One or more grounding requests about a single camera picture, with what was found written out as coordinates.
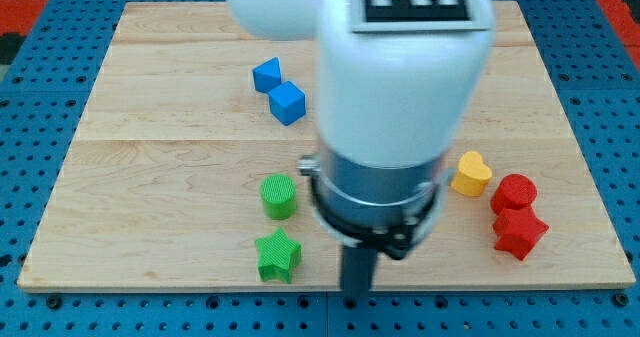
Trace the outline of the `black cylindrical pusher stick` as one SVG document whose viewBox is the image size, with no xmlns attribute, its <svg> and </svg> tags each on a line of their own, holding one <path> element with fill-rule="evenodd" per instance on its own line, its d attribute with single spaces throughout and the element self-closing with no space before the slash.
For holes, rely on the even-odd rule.
<svg viewBox="0 0 640 337">
<path fill-rule="evenodd" d="M 371 290 L 377 258 L 375 249 L 342 247 L 340 288 L 347 297 L 362 297 Z"/>
</svg>

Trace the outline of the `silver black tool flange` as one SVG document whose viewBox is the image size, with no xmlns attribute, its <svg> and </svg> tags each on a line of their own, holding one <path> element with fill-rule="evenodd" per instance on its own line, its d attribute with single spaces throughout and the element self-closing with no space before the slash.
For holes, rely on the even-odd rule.
<svg viewBox="0 0 640 337">
<path fill-rule="evenodd" d="M 298 170 L 309 178 L 313 215 L 331 236 L 346 247 L 402 260 L 440 219 L 453 177 L 442 161 L 371 167 L 323 145 L 302 156 Z"/>
</svg>

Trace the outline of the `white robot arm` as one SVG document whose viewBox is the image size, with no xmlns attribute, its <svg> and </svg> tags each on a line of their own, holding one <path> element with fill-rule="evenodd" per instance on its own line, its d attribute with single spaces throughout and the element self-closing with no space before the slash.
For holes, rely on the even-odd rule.
<svg viewBox="0 0 640 337">
<path fill-rule="evenodd" d="M 495 39 L 491 0 L 225 0 L 247 32 L 316 43 L 318 149 L 299 162 L 342 244 L 340 286 L 365 295 L 379 254 L 405 258 L 438 222 L 443 159 Z"/>
</svg>

